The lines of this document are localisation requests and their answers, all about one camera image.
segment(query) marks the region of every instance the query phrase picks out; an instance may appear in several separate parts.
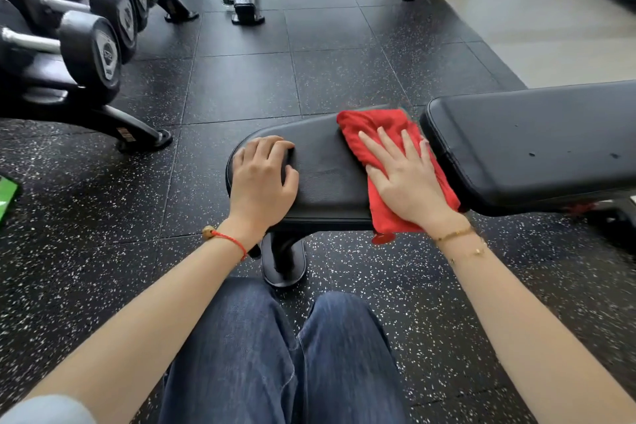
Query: left hand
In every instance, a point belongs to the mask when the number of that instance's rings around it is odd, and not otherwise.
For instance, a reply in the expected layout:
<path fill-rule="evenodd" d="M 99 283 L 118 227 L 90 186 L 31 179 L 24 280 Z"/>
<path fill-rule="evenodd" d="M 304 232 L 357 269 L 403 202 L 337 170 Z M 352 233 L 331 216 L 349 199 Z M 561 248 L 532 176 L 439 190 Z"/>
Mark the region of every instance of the left hand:
<path fill-rule="evenodd" d="M 280 136 L 252 139 L 234 155 L 229 220 L 240 221 L 259 237 L 280 222 L 290 211 L 298 193 L 298 171 L 285 168 L 285 185 L 281 166 L 285 149 L 294 143 Z"/>

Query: jeans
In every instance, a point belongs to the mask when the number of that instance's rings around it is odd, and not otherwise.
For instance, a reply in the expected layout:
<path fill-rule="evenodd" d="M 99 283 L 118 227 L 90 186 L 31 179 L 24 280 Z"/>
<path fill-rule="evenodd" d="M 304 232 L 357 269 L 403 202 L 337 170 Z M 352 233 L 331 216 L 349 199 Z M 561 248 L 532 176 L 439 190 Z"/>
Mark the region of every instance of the jeans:
<path fill-rule="evenodd" d="M 261 280 L 228 278 L 173 361 L 160 424 L 409 422 L 377 317 L 331 291 L 294 335 Z"/>

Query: speckled floor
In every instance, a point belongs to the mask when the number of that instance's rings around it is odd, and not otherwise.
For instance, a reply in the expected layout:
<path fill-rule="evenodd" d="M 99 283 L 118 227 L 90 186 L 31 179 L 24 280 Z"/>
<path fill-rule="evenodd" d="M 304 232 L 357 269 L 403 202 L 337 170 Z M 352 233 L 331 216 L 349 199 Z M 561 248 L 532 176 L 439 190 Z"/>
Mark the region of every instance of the speckled floor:
<path fill-rule="evenodd" d="M 345 107 L 523 84 L 443 0 L 263 0 L 266 23 L 233 26 L 220 0 L 184 26 L 160 9 L 114 106 L 174 143 L 122 155 L 60 124 L 0 120 L 0 173 L 23 194 L 0 230 L 0 409 L 22 396 L 223 218 L 227 156 L 252 131 Z M 636 397 L 636 272 L 615 232 L 560 215 L 477 218 L 490 246 Z M 338 289 L 375 308 L 423 423 L 533 422 L 440 254 L 403 235 L 306 239 L 306 282 L 282 293 L 297 328 Z M 239 274 L 258 275 L 256 262 Z M 160 391 L 138 421 L 156 419 Z"/>

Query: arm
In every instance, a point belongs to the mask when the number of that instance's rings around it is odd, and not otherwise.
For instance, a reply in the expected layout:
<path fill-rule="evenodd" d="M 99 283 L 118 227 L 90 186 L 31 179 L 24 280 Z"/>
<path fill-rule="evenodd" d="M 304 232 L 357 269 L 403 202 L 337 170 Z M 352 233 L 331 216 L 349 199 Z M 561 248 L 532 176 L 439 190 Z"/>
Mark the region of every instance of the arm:
<path fill-rule="evenodd" d="M 594 356 L 451 210 L 425 143 L 420 157 L 404 132 L 405 153 L 378 130 L 362 142 L 384 170 L 367 167 L 387 206 L 438 241 L 519 394 L 540 424 L 634 424 L 636 402 Z"/>
<path fill-rule="evenodd" d="M 290 209 L 298 173 L 281 164 L 282 138 L 255 139 L 234 158 L 230 215 L 218 231 L 250 249 Z M 128 423 L 195 327 L 243 251 L 224 238 L 203 243 L 75 349 L 26 397 L 80 401 L 99 424 Z"/>

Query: light blue sleeve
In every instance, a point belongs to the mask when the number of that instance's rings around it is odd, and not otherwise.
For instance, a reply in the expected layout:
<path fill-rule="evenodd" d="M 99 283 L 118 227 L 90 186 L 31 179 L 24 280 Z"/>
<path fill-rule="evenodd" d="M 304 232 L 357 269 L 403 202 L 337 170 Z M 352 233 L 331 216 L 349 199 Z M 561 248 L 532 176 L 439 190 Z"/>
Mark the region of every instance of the light blue sleeve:
<path fill-rule="evenodd" d="M 97 424 L 88 409 L 67 396 L 23 400 L 0 417 L 0 424 Z"/>

